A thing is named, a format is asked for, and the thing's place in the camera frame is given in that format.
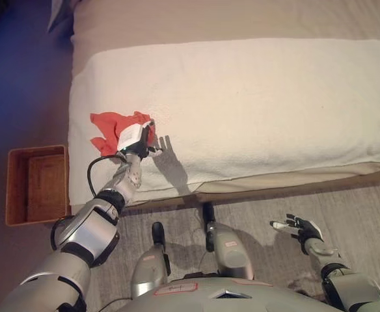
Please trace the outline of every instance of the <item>red rag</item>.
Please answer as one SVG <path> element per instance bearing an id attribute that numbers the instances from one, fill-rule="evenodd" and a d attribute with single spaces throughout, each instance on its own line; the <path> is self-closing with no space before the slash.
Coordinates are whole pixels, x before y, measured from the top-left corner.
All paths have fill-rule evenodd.
<path id="1" fill-rule="evenodd" d="M 90 114 L 90 121 L 95 124 L 105 138 L 96 137 L 91 139 L 92 144 L 100 151 L 101 156 L 114 155 L 117 152 L 120 133 L 130 125 L 144 124 L 151 120 L 150 115 L 134 112 L 132 116 L 123 116 L 116 112 L 103 112 Z M 150 126 L 148 145 L 154 141 L 156 129 Z"/>

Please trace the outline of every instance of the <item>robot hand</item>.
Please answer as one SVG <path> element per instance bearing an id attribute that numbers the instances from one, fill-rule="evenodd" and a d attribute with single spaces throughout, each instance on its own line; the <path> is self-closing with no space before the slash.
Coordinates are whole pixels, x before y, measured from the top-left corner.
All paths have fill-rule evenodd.
<path id="1" fill-rule="evenodd" d="M 289 213 L 286 216 L 286 223 L 270 221 L 269 224 L 273 229 L 289 233 L 293 238 L 298 239 L 301 244 L 301 251 L 305 255 L 308 255 L 305 248 L 305 242 L 308 239 L 319 239 L 323 241 L 320 228 L 313 221 L 304 220 Z"/>
<path id="2" fill-rule="evenodd" d="M 142 125 L 135 123 L 125 128 L 120 133 L 118 141 L 118 152 L 127 155 L 138 155 L 142 160 L 150 156 L 155 157 L 163 153 L 161 148 L 154 148 L 149 145 L 154 141 L 155 123 L 153 120 Z"/>

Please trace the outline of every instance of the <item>red label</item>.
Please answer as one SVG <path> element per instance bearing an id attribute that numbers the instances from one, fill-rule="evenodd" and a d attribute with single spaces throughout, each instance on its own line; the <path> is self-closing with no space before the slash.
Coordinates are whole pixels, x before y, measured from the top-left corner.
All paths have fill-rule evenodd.
<path id="1" fill-rule="evenodd" d="M 196 291 L 198 287 L 197 283 L 183 283 L 183 284 L 175 284 L 162 287 L 158 289 L 154 296 L 164 296 L 167 294 L 180 294 L 180 293 L 191 293 Z"/>
<path id="2" fill-rule="evenodd" d="M 262 281 L 251 281 L 249 279 L 233 279 L 234 283 L 240 284 L 240 285 L 259 285 L 259 286 L 268 286 L 272 287 L 271 284 L 264 283 Z"/>
<path id="3" fill-rule="evenodd" d="M 238 245 L 238 243 L 236 242 L 236 241 L 231 241 L 231 242 L 226 242 L 225 244 L 224 244 L 226 247 L 233 247 L 233 246 L 237 246 Z"/>
<path id="4" fill-rule="evenodd" d="M 148 257 L 145 257 L 144 259 L 142 259 L 143 261 L 147 261 L 147 260 L 151 260 L 151 259 L 155 259 L 156 257 L 154 255 L 149 255 Z"/>

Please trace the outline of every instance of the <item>bed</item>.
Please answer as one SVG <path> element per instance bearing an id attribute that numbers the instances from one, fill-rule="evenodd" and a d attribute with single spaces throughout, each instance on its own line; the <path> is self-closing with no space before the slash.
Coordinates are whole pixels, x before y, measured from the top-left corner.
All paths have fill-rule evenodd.
<path id="1" fill-rule="evenodd" d="M 380 0 L 83 0 L 72 42 L 72 205 L 107 111 L 150 114 L 165 149 L 133 205 L 380 181 Z"/>

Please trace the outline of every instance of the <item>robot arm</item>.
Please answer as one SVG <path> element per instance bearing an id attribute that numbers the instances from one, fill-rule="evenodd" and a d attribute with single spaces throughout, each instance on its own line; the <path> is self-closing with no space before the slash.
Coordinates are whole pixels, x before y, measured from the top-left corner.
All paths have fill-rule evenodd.
<path id="1" fill-rule="evenodd" d="M 5 298 L 0 311 L 86 311 L 90 269 L 105 263 L 119 241 L 116 225 L 141 185 L 141 160 L 161 153 L 147 146 L 149 126 L 135 124 L 121 133 L 124 163 L 71 219 L 56 240 L 57 250 Z"/>
<path id="2" fill-rule="evenodd" d="M 337 249 L 323 241 L 320 228 L 313 222 L 287 214 L 285 223 L 271 226 L 298 239 L 312 267 L 322 278 L 322 288 L 331 306 L 346 312 L 380 312 L 380 287 L 367 275 L 346 266 Z"/>

